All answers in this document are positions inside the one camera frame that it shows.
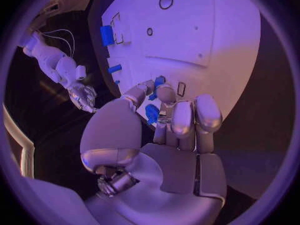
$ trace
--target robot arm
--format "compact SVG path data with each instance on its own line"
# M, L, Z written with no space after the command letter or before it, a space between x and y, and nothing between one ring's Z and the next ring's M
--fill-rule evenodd
M68 90L71 101L77 108L93 113L96 111L96 92L90 86L85 86L80 80L86 77L86 68L76 65L73 58L60 49L48 46L42 35L34 31L23 36L20 47L23 52L36 58L40 69L55 83L60 83Z

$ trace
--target wire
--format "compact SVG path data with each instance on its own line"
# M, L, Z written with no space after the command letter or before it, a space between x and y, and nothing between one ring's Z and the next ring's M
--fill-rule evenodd
M74 56L74 51L75 51L75 39L74 39L73 33L70 30L68 30L68 29L57 29L57 30L53 30L53 31L42 32L42 34L53 34L53 33L59 32L59 31L65 31L65 32L68 32L69 34L71 34L72 39L73 39L73 53L72 53L72 57L73 57Z
M70 57L73 58L73 55L72 55L72 48L71 48L71 46L70 46L70 43L69 43L66 39L64 39L64 38L62 38L62 37L58 37L58 36L50 36L50 35L46 35L46 34L43 34L43 36L49 37L49 38L53 38L53 39L60 39L60 40L65 41L65 42L67 43L69 49L70 49Z

